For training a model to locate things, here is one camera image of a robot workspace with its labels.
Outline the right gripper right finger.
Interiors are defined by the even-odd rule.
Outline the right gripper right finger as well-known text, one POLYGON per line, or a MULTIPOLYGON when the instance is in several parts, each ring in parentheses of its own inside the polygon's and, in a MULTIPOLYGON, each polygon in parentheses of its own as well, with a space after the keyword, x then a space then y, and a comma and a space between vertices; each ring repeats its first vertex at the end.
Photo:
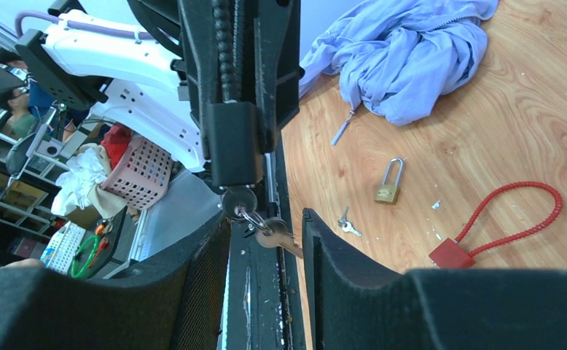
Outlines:
POLYGON ((567 349, 567 271, 397 273, 302 219, 315 349, 567 349))

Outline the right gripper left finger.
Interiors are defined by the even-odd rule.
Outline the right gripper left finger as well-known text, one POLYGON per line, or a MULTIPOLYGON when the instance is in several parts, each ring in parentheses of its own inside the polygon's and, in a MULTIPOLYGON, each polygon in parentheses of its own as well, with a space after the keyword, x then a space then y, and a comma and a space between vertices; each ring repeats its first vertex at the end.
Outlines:
POLYGON ((0 268, 0 349, 215 349, 230 235, 215 215, 110 279, 0 268))

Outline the red cable lock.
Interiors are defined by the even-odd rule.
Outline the red cable lock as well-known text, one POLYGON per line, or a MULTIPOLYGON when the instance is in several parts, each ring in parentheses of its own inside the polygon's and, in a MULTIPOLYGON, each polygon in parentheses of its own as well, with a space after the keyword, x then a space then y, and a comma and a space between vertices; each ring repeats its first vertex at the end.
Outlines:
POLYGON ((563 211, 561 193, 549 184, 505 184, 483 198, 457 234, 443 238, 428 257, 439 268, 470 268, 523 248, 524 238, 542 232, 563 211))

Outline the brass padlock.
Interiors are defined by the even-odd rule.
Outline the brass padlock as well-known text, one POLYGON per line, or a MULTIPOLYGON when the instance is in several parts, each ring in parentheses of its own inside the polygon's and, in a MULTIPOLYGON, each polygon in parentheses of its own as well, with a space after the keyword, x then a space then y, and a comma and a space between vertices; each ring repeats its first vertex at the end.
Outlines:
POLYGON ((404 160, 396 157, 390 160, 384 173, 382 182, 377 188, 374 196, 374 202, 384 204, 395 204, 399 194, 399 185, 404 171, 404 160), (394 180, 389 181, 389 174, 397 166, 398 170, 394 180))

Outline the brass padlock keys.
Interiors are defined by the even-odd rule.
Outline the brass padlock keys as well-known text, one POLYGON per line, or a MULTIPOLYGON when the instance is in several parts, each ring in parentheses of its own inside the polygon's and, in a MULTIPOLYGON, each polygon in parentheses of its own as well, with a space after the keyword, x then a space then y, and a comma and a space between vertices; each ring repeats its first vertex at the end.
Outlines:
POLYGON ((346 233, 352 233, 355 236, 362 236, 362 233, 360 233, 354 226, 353 224, 348 220, 348 211, 349 211, 349 207, 346 206, 343 214, 341 216, 341 218, 339 218, 339 220, 337 221, 338 225, 340 226, 340 228, 342 229, 343 232, 346 233))

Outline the black cable lock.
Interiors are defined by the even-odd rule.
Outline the black cable lock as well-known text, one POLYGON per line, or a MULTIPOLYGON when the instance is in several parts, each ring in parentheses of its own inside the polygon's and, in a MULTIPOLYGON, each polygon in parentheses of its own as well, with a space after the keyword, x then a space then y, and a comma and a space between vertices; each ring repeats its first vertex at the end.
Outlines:
POLYGON ((242 100, 244 5, 213 1, 221 99, 208 107, 212 179, 217 187, 252 188, 259 169, 257 108, 242 100))

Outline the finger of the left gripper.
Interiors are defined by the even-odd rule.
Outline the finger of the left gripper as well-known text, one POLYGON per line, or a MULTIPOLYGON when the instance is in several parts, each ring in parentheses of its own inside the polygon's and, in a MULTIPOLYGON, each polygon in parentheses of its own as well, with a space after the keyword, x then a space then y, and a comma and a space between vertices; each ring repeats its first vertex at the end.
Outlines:
POLYGON ((216 125, 216 113, 220 111, 216 105, 221 102, 216 21, 223 10, 223 1, 178 2, 191 113, 200 129, 206 160, 224 158, 224 142, 220 139, 224 131, 216 125))
POLYGON ((258 1, 254 19, 260 151, 272 152, 279 131, 299 111, 300 1, 258 1))

